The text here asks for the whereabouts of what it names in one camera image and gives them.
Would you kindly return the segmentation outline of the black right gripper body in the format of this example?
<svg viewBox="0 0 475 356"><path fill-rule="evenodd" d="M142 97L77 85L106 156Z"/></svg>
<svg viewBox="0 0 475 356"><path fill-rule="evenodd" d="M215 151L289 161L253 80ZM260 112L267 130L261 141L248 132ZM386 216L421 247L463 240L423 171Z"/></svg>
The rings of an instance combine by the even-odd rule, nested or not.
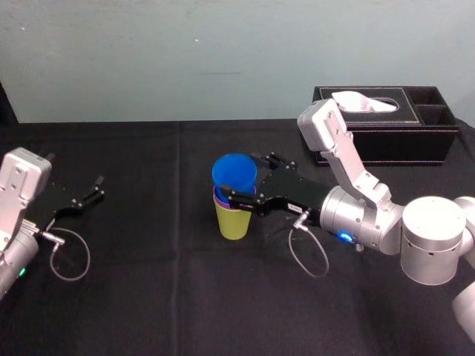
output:
<svg viewBox="0 0 475 356"><path fill-rule="evenodd" d="M308 221L320 223L320 213L330 187L300 176L292 170L274 170L258 186L254 213L266 216L274 211L295 215L309 212Z"/></svg>

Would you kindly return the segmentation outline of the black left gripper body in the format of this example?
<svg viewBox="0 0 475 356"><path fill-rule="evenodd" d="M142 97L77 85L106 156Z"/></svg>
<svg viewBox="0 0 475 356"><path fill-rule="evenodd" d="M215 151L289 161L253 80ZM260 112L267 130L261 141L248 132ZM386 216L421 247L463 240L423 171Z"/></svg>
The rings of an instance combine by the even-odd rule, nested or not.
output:
<svg viewBox="0 0 475 356"><path fill-rule="evenodd" d="M45 190L29 205L24 218L47 231L58 219L82 209L79 198L59 183L48 184Z"/></svg>

